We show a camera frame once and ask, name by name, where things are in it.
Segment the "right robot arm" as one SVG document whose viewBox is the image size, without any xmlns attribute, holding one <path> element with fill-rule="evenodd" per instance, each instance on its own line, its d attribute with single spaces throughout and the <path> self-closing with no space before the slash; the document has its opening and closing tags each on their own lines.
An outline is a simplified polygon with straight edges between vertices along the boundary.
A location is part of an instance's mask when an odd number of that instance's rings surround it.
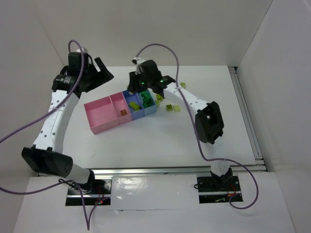
<svg viewBox="0 0 311 233">
<path fill-rule="evenodd" d="M 210 173 L 214 186 L 226 186 L 233 173 L 225 159 L 222 136 L 224 121 L 216 102 L 207 102 L 187 91 L 176 79 L 163 76 L 153 60 L 135 57 L 136 69 L 129 74 L 127 90 L 137 93 L 151 89 L 155 94 L 186 108 L 194 128 L 195 137 L 202 158 L 210 162 Z"/>
</svg>

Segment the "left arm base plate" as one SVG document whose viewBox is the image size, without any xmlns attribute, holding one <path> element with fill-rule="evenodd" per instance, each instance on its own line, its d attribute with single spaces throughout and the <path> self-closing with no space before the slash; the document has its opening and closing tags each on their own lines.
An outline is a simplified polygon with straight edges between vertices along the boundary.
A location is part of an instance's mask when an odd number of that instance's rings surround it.
<svg viewBox="0 0 311 233">
<path fill-rule="evenodd" d="M 99 206 L 108 206 L 111 204 L 111 187 L 112 178 L 104 177 L 99 179 L 91 190 L 84 190 L 83 199 L 85 206 L 94 206 L 96 203 Z M 67 191 L 66 206 L 82 206 L 82 199 L 78 188 L 70 186 Z"/>
</svg>

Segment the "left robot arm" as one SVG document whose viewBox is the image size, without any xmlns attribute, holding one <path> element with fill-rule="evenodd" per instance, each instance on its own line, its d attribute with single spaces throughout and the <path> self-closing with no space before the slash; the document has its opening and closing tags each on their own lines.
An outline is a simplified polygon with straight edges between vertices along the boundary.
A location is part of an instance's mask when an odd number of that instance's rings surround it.
<svg viewBox="0 0 311 233">
<path fill-rule="evenodd" d="M 87 51 L 70 52 L 69 64 L 53 80 L 49 116 L 32 146 L 24 147 L 21 156 L 36 173 L 72 180 L 86 192 L 104 183 L 94 172 L 73 162 L 63 154 L 65 133 L 72 112 L 83 92 L 89 92 L 113 79 L 99 57 L 92 59 Z"/>
</svg>

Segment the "brown lego plate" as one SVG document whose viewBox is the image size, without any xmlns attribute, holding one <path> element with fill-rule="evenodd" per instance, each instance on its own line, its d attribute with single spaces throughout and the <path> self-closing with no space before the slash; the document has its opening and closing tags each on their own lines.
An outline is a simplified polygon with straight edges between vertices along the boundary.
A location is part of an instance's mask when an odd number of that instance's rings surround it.
<svg viewBox="0 0 311 233">
<path fill-rule="evenodd" d="M 124 110 L 121 110 L 120 113 L 121 113 L 121 116 L 127 115 L 127 111 L 126 111 L 125 109 L 124 109 Z"/>
</svg>

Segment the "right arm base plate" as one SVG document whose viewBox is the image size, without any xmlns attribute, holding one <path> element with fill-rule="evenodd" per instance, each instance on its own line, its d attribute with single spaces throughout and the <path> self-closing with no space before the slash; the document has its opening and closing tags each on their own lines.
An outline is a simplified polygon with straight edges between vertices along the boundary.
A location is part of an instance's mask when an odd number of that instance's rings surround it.
<svg viewBox="0 0 311 233">
<path fill-rule="evenodd" d="M 242 202 L 242 192 L 238 176 L 233 176 L 224 186 L 216 187 L 211 177 L 197 177 L 193 188 L 198 190 L 199 203 Z"/>
</svg>

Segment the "dark green lego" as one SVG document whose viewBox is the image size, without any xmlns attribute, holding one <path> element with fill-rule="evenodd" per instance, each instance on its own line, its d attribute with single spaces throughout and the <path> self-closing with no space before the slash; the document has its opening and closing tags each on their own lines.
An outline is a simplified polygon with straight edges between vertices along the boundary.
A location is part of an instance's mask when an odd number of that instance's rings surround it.
<svg viewBox="0 0 311 233">
<path fill-rule="evenodd" d="M 151 99 L 149 99 L 145 103 L 148 105 L 148 107 L 153 106 L 153 101 Z"/>
</svg>

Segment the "green long lego brick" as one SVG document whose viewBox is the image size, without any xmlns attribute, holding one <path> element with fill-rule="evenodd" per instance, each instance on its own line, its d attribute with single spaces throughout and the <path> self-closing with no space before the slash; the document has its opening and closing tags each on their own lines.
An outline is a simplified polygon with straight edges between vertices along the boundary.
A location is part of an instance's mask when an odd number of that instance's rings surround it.
<svg viewBox="0 0 311 233">
<path fill-rule="evenodd" d="M 147 90 L 141 92 L 140 96 L 143 101 L 148 101 L 151 98 L 150 93 Z"/>
</svg>

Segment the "lime long lego brick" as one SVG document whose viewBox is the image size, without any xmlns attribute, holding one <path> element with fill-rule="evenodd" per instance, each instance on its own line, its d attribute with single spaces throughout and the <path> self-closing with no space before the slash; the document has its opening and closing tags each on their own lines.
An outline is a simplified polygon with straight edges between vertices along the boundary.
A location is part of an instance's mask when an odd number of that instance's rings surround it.
<svg viewBox="0 0 311 233">
<path fill-rule="evenodd" d="M 130 106 L 132 109 L 134 109 L 135 111 L 137 111 L 137 110 L 140 109 L 140 106 L 139 106 L 137 103 L 133 102 L 133 101 L 129 102 L 129 106 Z"/>
</svg>

